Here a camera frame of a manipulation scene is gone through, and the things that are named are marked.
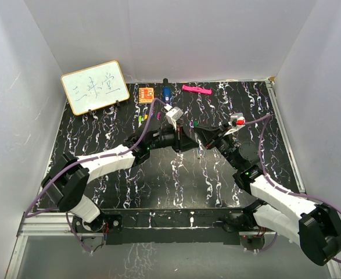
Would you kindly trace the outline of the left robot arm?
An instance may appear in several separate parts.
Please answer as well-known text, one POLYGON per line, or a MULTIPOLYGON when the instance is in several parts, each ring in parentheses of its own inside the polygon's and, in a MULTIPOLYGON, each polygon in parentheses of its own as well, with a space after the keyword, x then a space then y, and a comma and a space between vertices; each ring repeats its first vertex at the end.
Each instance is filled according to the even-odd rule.
POLYGON ((70 212, 91 232, 103 228, 105 214, 85 194, 87 184, 101 176, 139 166, 153 149, 170 147, 181 153, 195 149, 197 141, 180 125, 144 122, 121 145, 89 156, 65 153, 44 177, 41 187, 60 212, 70 212))

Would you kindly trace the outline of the orange small notebook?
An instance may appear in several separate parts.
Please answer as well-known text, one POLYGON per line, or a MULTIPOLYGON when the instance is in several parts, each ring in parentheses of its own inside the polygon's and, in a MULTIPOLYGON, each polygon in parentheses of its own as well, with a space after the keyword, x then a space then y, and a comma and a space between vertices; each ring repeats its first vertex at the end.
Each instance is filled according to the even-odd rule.
POLYGON ((140 104, 151 103, 155 98, 154 89, 143 87, 138 90, 138 101, 140 104))

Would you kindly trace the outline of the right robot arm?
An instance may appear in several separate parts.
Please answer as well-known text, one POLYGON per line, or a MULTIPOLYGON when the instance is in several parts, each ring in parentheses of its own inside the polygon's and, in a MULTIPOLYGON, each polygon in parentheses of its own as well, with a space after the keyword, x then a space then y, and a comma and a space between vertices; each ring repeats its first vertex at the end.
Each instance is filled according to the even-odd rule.
POLYGON ((238 143, 229 125, 197 126, 195 133, 206 149, 216 148, 235 169, 236 185, 257 198, 246 208, 244 226, 252 231, 265 227, 296 243, 315 264, 325 265, 341 252, 341 219, 336 209, 300 197, 263 172, 259 149, 251 142, 238 143))

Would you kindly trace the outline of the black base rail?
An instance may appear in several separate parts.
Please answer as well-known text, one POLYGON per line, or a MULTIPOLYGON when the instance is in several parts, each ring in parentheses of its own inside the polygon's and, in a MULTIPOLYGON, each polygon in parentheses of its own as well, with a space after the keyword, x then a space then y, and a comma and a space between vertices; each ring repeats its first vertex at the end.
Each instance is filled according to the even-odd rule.
POLYGON ((258 226, 240 208, 106 209, 91 229, 79 217, 72 226, 84 239, 100 237, 106 245, 134 243, 240 244, 243 237, 265 237, 273 230, 258 226))

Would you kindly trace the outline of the blue stapler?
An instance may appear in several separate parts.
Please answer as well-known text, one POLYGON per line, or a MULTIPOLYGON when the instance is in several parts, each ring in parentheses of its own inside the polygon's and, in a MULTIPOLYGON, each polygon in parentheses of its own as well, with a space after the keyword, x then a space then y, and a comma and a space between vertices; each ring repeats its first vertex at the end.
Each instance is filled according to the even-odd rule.
POLYGON ((171 91, 167 78, 163 79, 163 99, 167 105, 171 104, 171 91))

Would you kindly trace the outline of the white board yellow frame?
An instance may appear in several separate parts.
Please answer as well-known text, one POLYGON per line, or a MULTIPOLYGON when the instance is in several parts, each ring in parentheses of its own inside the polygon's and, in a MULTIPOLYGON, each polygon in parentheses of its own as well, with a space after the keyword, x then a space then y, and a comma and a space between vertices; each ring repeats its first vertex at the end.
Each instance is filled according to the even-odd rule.
POLYGON ((116 60, 64 74, 60 80, 76 116, 115 105, 130 97, 116 60))

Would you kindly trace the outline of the pink flat tool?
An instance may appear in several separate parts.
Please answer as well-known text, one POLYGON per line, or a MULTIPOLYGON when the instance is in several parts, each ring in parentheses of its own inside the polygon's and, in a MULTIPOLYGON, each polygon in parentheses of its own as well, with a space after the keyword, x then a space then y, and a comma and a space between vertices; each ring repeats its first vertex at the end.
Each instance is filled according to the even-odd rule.
POLYGON ((210 89, 205 89, 205 88, 201 88, 201 87, 191 87, 191 86, 188 86, 185 84, 182 86, 182 90, 197 93, 197 94, 204 94, 204 95, 211 95, 212 94, 212 90, 210 90, 210 89))

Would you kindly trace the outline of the white pen green end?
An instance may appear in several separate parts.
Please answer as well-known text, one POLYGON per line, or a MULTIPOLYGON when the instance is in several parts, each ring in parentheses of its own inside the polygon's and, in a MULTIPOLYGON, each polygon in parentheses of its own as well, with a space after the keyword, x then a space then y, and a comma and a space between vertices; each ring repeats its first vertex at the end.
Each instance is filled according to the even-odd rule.
POLYGON ((197 159, 200 159, 200 148, 196 148, 197 159))

